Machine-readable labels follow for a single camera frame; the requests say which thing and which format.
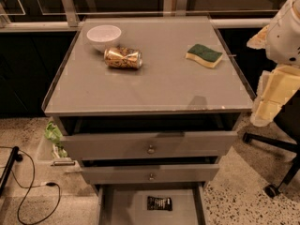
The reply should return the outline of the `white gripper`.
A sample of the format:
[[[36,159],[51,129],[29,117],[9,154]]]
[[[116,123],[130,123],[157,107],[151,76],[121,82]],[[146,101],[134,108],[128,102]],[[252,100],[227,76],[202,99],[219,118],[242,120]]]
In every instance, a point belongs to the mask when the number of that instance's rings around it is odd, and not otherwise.
[[[269,26],[266,25],[248,42],[251,49],[264,49]],[[281,106],[300,89],[300,69],[297,67],[277,67],[273,72],[264,71],[259,79],[257,96],[252,107],[250,122],[255,127],[270,124]]]

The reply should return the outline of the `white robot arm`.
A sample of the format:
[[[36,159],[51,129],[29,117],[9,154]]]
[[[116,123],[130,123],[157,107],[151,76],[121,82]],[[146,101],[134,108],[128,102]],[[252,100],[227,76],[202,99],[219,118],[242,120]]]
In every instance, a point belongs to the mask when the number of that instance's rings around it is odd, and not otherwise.
[[[277,64],[271,72],[262,72],[250,116],[254,126],[265,127],[300,89],[300,0],[287,0],[247,46],[265,49],[266,57]]]

